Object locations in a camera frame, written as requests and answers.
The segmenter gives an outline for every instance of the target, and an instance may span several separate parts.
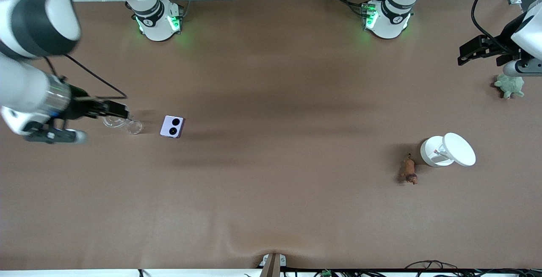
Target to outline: brown table surface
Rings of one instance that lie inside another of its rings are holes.
[[[542,78],[507,101],[493,58],[457,66],[479,34],[472,1],[419,0],[394,40],[336,0],[197,1],[163,43],[123,3],[78,3],[73,55],[146,129],[81,119],[86,145],[49,146],[2,123],[0,269],[249,268],[268,252],[292,267],[542,267]],[[481,0],[478,17],[497,34],[519,13]],[[188,119],[182,138],[158,135],[164,115]],[[420,143],[447,132],[476,165],[398,183],[401,159],[422,163]]]

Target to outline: cable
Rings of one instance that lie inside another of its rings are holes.
[[[356,9],[354,8],[354,7],[358,7],[358,8],[361,7],[362,5],[360,3],[353,3],[348,0],[339,0],[339,1],[345,3],[348,6],[348,8],[350,8],[350,10],[354,12],[356,15],[360,17],[365,17],[365,15],[363,15],[361,12],[356,11]]]
[[[476,21],[476,18],[474,17],[474,11],[476,10],[476,5],[477,4],[478,4],[478,0],[474,0],[472,9],[470,10],[470,18],[472,19],[474,26],[476,26],[476,28],[478,28],[478,30],[480,30],[483,34],[485,34],[495,44],[499,45],[499,47],[501,47],[504,51],[506,51],[510,55],[514,55],[515,53],[512,50],[510,50],[509,48],[507,48],[506,46],[501,44],[497,39],[494,38],[494,36],[492,36],[489,32],[487,32],[485,29],[483,29],[482,26],[480,26],[480,24],[478,24],[478,22]]]
[[[188,8],[190,8],[190,1],[191,0],[188,0],[188,3],[186,4],[186,8],[184,8],[183,10],[182,18],[184,18],[188,14]]]
[[[79,61],[77,61],[74,57],[72,57],[71,55],[64,55],[66,58],[70,59],[71,61],[73,61],[73,63],[79,65],[79,67],[81,67],[83,70],[85,70],[87,73],[91,74],[94,78],[100,80],[101,82],[103,82],[103,84],[107,85],[108,87],[112,88],[113,90],[115,90],[116,92],[118,92],[120,95],[122,95],[122,97],[101,97],[101,96],[96,96],[96,99],[128,99],[128,96],[122,92],[121,90],[119,90],[118,88],[114,87],[112,84],[110,84],[109,82],[105,81],[103,78],[101,78],[100,76],[96,75],[95,73],[93,73],[91,70],[89,70],[85,65],[81,64]]]
[[[51,72],[53,73],[53,75],[55,75],[56,77],[58,77],[58,74],[56,73],[56,69],[55,69],[55,67],[53,66],[53,63],[51,62],[51,60],[49,60],[49,58],[47,58],[47,57],[43,57],[43,59],[45,59],[45,61],[46,61],[47,64],[49,65],[49,69],[51,69]]]

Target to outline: green stuffed toy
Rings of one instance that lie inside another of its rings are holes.
[[[504,99],[510,99],[512,94],[523,97],[525,94],[521,91],[523,87],[523,78],[521,77],[510,77],[505,74],[500,74],[497,76],[497,81],[495,81],[495,86],[499,87],[503,92]]]

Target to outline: brown toy dog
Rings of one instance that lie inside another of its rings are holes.
[[[415,165],[414,161],[410,159],[410,153],[408,154],[407,159],[403,161],[405,164],[405,169],[401,173],[401,176],[405,178],[405,180],[409,183],[413,183],[414,185],[418,184],[418,176],[415,172]]]

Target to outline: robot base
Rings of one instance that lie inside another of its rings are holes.
[[[145,34],[149,40],[165,41],[176,33],[180,33],[180,28],[183,22],[183,9],[178,4],[169,0],[161,0],[164,3],[164,14],[156,22],[153,27],[146,26],[139,22],[139,30]]]
[[[391,24],[390,19],[382,13],[382,1],[370,1],[369,6],[373,5],[374,10],[368,11],[368,17],[365,19],[365,28],[371,30],[376,36],[383,39],[393,39],[401,34],[407,27],[410,14],[399,24]]]

